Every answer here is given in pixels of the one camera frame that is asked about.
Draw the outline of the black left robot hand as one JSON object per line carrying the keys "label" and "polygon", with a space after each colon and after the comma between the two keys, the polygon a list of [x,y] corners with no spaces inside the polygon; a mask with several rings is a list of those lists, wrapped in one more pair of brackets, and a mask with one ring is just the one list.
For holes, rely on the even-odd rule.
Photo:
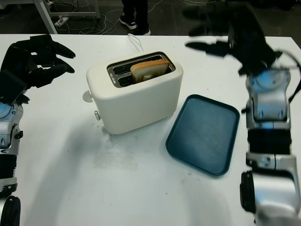
{"label": "black left robot hand", "polygon": [[64,73],[75,70],[57,56],[75,58],[75,53],[49,34],[31,36],[9,46],[0,69],[0,102],[27,104],[25,92],[32,87],[43,87]]}

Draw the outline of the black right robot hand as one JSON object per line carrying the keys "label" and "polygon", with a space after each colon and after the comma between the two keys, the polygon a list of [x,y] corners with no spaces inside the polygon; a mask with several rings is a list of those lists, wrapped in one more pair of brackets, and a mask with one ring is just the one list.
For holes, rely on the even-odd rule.
{"label": "black right robot hand", "polygon": [[242,64],[239,75],[257,76],[279,57],[267,44],[255,13],[247,3],[220,1],[206,6],[190,6],[182,14],[187,19],[200,21],[200,25],[189,31],[190,37],[228,36],[227,41],[213,44],[192,41],[185,46],[218,57],[235,57]]}

